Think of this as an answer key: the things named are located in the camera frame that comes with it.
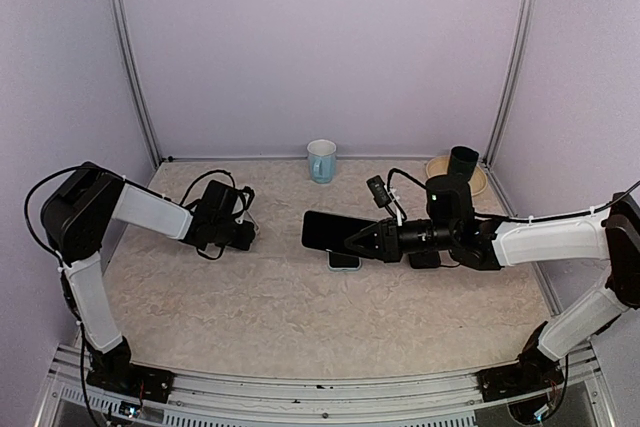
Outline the light blue phone case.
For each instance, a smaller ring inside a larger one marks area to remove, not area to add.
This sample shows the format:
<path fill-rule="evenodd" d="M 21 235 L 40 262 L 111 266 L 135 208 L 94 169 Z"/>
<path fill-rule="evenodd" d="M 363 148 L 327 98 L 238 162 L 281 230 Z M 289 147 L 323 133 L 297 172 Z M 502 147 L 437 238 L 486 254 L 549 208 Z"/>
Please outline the light blue phone case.
<path fill-rule="evenodd" d="M 327 265 L 328 269 L 333 272 L 355 272 L 361 268 L 362 261 L 356 256 L 329 251 L 327 253 Z"/>

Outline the black phone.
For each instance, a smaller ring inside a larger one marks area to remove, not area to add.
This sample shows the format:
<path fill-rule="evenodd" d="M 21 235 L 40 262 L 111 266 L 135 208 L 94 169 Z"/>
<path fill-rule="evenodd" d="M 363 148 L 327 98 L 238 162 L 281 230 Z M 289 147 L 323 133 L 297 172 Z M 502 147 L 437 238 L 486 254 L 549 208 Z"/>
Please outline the black phone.
<path fill-rule="evenodd" d="M 303 216 L 301 244 L 308 249 L 357 256 L 356 251 L 345 245 L 345 240 L 374 224 L 375 221 L 367 219 L 306 211 Z"/>

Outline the clear phone case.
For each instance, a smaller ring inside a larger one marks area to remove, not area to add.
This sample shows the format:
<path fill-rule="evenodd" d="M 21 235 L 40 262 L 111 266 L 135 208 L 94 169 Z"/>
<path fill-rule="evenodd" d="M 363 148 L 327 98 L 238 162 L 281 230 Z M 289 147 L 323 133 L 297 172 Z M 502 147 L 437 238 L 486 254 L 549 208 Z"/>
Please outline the clear phone case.
<path fill-rule="evenodd" d="M 260 233 L 260 227 L 255 221 L 244 220 L 242 226 L 246 231 L 251 230 L 255 235 Z"/>

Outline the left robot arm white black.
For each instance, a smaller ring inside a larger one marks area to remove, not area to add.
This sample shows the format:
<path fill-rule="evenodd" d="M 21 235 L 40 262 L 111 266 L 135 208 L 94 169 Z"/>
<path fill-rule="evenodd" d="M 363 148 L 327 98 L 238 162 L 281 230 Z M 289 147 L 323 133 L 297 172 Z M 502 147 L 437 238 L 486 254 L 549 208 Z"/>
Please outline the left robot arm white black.
<path fill-rule="evenodd" d="M 246 251 L 256 236 L 247 214 L 255 198 L 249 186 L 215 180 L 195 200 L 179 202 L 143 187 L 92 162 L 59 171 L 63 182 L 43 203 L 40 222 L 45 235 L 36 243 L 58 263 L 63 295 L 81 329 L 93 361 L 102 361 L 102 377 L 121 392 L 140 381 L 130 362 L 127 339 L 113 318 L 103 283 L 101 250 L 113 221 L 124 222 L 181 242 L 205 257 L 215 246 Z"/>

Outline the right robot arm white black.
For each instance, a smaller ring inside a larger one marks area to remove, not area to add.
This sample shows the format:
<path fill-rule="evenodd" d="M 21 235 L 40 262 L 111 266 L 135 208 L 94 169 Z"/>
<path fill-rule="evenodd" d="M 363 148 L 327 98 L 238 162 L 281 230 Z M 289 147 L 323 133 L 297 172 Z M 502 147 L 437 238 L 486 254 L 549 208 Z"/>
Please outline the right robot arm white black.
<path fill-rule="evenodd" d="M 385 263 L 446 251 L 455 262 L 480 271 L 566 259 L 610 263 L 609 273 L 533 334 L 511 370 L 518 389 L 535 389 L 549 376 L 550 361 L 638 308 L 639 207 L 630 193 L 580 212 L 516 219 L 476 213 L 470 187 L 458 175 L 432 177 L 424 189 L 427 219 L 379 221 L 347 237 L 346 247 Z"/>

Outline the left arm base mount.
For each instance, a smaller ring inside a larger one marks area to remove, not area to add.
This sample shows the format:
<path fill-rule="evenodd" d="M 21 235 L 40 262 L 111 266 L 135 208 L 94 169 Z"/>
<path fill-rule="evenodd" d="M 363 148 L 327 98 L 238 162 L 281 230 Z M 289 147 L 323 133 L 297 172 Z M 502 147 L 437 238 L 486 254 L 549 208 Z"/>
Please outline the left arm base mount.
<path fill-rule="evenodd" d="M 166 404 L 175 374 L 169 370 L 143 366 L 131 361 L 131 349 L 125 337 L 109 352 L 87 346 L 90 355 L 90 386 L 116 394 Z"/>

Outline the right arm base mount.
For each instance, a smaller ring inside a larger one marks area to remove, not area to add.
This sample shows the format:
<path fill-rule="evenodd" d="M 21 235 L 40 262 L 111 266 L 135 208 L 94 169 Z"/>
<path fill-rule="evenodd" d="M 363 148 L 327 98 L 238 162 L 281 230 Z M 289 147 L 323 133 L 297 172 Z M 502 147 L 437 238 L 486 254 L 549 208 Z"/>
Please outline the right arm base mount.
<path fill-rule="evenodd" d="M 514 362 L 476 373 L 484 402 L 524 395 L 564 382 L 560 361 L 551 360 L 539 350 L 539 337 L 546 325 L 547 321 L 533 331 Z"/>

